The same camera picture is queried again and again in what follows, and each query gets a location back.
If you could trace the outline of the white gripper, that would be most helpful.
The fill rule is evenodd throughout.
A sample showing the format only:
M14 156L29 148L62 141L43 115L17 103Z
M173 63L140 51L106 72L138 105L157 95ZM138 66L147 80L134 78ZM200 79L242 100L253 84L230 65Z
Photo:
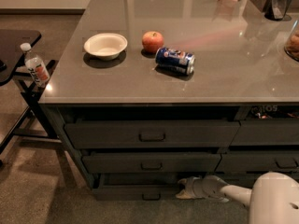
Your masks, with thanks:
M178 184L185 186L185 190L179 192L176 197L181 200L200 199L205 197L203 179L200 177L182 178Z

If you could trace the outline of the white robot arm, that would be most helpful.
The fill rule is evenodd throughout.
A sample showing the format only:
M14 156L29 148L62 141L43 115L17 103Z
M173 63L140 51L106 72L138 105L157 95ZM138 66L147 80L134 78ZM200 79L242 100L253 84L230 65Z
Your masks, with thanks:
M275 172L261 175L251 189L226 183L215 175L179 180L178 199L235 201L248 209L249 224L299 224L299 183Z

